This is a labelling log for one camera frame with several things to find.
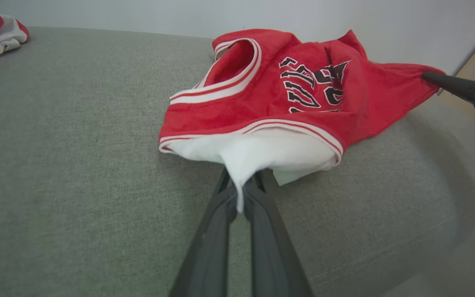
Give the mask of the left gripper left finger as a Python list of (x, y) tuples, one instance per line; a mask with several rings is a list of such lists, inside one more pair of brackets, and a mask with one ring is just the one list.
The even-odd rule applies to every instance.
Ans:
[(170, 289), (170, 297), (227, 296), (230, 224), (237, 215), (236, 202), (236, 187), (224, 169)]

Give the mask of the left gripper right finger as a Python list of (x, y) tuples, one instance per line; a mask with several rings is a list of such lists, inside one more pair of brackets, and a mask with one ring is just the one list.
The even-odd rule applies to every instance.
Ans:
[(266, 192), (262, 172), (243, 187), (244, 214), (251, 228), (252, 295), (313, 297), (287, 228)]

